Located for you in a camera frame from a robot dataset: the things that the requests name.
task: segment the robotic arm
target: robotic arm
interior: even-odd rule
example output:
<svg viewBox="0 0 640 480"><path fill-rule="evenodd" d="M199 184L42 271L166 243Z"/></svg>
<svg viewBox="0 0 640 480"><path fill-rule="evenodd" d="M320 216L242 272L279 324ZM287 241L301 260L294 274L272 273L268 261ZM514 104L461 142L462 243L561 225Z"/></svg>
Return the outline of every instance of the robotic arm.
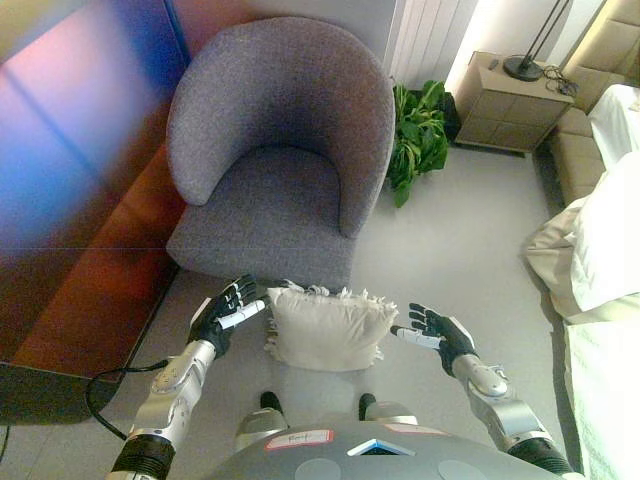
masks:
<svg viewBox="0 0 640 480"><path fill-rule="evenodd" d="M409 304L413 328L391 327L398 338L438 351L442 367L462 384L473 414L487 426L503 452L565 479L574 473L529 405L516 396L501 367L488 367L478 357L473 338L454 317Z"/></svg>
<svg viewBox="0 0 640 480"><path fill-rule="evenodd" d="M245 275L200 305L191 319L184 352L171 359L153 381L107 480L167 477L189 428L191 411L200 399L207 370L228 350L234 327L266 307L255 295L255 280Z"/></svg>

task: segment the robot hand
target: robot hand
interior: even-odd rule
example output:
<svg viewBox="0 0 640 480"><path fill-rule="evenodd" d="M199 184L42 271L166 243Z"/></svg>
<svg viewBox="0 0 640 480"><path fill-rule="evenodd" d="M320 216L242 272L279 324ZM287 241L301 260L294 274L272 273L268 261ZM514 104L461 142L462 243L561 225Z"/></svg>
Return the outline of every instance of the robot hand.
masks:
<svg viewBox="0 0 640 480"><path fill-rule="evenodd" d="M234 327L266 307L264 299L255 299L256 282L252 275L244 275L215 298L207 298L191 319L187 343L206 340L216 349L216 358L229 349Z"/></svg>
<svg viewBox="0 0 640 480"><path fill-rule="evenodd" d="M437 350L442 360L442 368L451 377L453 361L460 355L476 355L473 338L454 317L444 317L417 303L409 304L411 326L393 326L391 333L403 340Z"/></svg>

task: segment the lamp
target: lamp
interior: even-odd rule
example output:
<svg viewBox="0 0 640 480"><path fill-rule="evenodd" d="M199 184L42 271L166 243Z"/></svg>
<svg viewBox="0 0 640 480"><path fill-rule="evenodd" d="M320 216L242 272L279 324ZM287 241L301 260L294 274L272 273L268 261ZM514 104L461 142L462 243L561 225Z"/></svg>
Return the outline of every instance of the lamp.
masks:
<svg viewBox="0 0 640 480"><path fill-rule="evenodd" d="M562 14L567 8L567 5L569 5L569 0L564 0L562 7L556 14L553 20L553 23L547 30L546 35L544 36L542 41L538 44L538 48L536 48L536 51L533 54L531 54L531 52L535 48L536 44L538 43L538 40L542 36L542 32L544 32L545 28L551 21L551 18L556 13L556 10L558 9L562 1L563 0L556 0L555 5L551 9L551 13L549 13L547 20L545 20L544 24L542 25L542 28L538 32L538 35L536 36L535 40L529 47L529 50L524 55L524 57L522 55L514 55L513 57L509 57L504 61L503 68L504 68L504 71L507 72L507 74L509 74L513 78L517 78L518 80L522 80L525 82L535 82L542 76L542 68L540 68L540 66L538 66L533 61L533 59L538 55L538 53L540 53L540 49L542 48L544 43L547 41L547 38L549 38L549 34L553 30L553 28L556 26L556 23L558 23L558 20L560 20L560 17L562 17Z"/></svg>

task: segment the power cord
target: power cord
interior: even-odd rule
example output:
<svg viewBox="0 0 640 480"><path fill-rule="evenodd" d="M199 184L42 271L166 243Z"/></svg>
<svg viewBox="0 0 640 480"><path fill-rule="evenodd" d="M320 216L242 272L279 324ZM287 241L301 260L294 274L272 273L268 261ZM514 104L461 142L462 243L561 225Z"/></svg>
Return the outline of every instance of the power cord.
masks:
<svg viewBox="0 0 640 480"><path fill-rule="evenodd" d="M161 360L160 362L154 363L153 365L149 365L148 367L138 367L138 368L123 367L123 368L114 368L113 370L107 370L105 372L100 372L95 377L93 377L91 380L89 380L89 383L87 383L87 388L84 391L84 400L85 400L85 403L87 404L87 408L89 409L89 412L91 413L93 418L95 418L98 422L100 422L107 430L109 430L111 433L113 433L119 439L121 439L123 441L126 441L127 440L127 436L124 433L122 433L120 430L118 430L115 426L113 426L111 423L109 423L95 409L95 407L93 405L93 400L91 399L91 393L92 393L93 385L95 384L95 382L100 377L102 377L104 375L109 375L110 373L124 373L124 374L127 374L127 373L152 372L153 370L158 370L160 368L164 368L168 364L169 364L169 360Z"/></svg>
<svg viewBox="0 0 640 480"><path fill-rule="evenodd" d="M542 72L547 79L547 90L574 98L578 94L578 84L565 77L559 67L549 65Z"/></svg>
<svg viewBox="0 0 640 480"><path fill-rule="evenodd" d="M11 432L11 426L7 425L7 429L4 431L4 440L2 441L2 451L0 451L0 463L4 460L4 452L7 451L7 445L9 444L9 433Z"/></svg>

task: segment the lamp base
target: lamp base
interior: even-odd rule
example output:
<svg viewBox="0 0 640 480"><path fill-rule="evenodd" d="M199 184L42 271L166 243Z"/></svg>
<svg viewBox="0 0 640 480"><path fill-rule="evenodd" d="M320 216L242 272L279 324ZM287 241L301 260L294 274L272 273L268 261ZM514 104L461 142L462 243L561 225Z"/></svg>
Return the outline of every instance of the lamp base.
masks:
<svg viewBox="0 0 640 480"><path fill-rule="evenodd" d="M542 68L526 57L509 57L502 63L502 68L507 74L523 82L535 82L542 76Z"/></svg>

